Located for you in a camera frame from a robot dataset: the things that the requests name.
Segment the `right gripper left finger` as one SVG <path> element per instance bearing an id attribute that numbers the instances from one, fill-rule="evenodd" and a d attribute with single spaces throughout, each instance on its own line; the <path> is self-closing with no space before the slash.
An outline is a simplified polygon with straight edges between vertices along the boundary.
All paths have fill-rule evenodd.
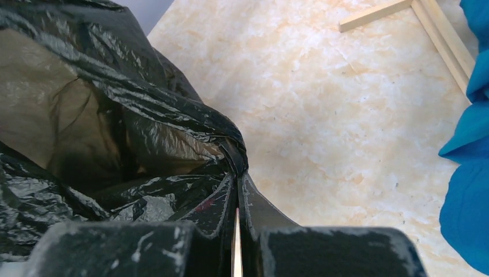
<path id="1" fill-rule="evenodd" d="M 170 276 L 231 276 L 235 177 L 227 174 L 209 197 L 179 220 Z"/>

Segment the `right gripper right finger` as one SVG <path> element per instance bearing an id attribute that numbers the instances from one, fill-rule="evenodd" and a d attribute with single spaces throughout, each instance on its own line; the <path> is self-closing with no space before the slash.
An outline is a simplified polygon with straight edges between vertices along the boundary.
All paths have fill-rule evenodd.
<path id="1" fill-rule="evenodd" d="M 299 225 L 282 213 L 256 187 L 249 173 L 238 179 L 238 208 L 244 276 L 276 276 L 273 233 Z"/>

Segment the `black plastic trash bag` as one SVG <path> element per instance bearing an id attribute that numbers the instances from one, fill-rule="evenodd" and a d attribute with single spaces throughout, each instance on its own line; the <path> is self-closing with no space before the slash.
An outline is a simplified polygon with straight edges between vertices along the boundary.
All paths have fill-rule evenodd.
<path id="1" fill-rule="evenodd" d="M 234 123 L 205 105 L 112 1 L 1 2 L 1 261 L 54 224 L 155 220 L 248 169 Z"/>

